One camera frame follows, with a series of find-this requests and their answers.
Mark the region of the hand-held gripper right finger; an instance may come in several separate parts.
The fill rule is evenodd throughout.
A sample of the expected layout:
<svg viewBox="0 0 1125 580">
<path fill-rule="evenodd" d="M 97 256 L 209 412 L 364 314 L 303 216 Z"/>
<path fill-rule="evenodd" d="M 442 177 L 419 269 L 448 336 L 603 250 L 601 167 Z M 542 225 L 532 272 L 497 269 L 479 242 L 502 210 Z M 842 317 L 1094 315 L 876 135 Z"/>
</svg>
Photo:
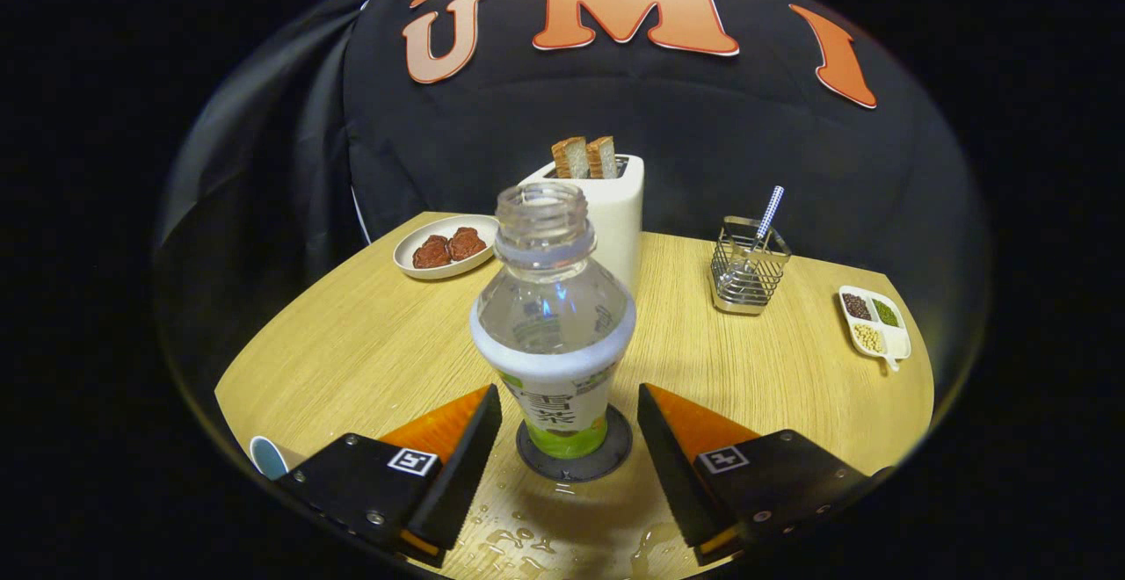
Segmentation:
<svg viewBox="0 0 1125 580">
<path fill-rule="evenodd" d="M 896 471 L 864 475 L 798 431 L 763 435 L 650 383 L 639 387 L 636 418 L 699 563 L 798 540 Z"/>
</svg>

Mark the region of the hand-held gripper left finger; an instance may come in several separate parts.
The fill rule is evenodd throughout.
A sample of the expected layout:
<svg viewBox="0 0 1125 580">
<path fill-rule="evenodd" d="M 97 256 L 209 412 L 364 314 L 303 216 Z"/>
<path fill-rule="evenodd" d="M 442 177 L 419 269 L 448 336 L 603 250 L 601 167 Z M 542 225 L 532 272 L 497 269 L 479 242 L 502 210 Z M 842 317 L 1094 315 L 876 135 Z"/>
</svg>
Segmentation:
<svg viewBox="0 0 1125 580">
<path fill-rule="evenodd" d="M 369 439 L 343 433 L 279 477 L 294 501 L 366 547 L 441 567 L 501 428 L 493 384 Z"/>
</svg>

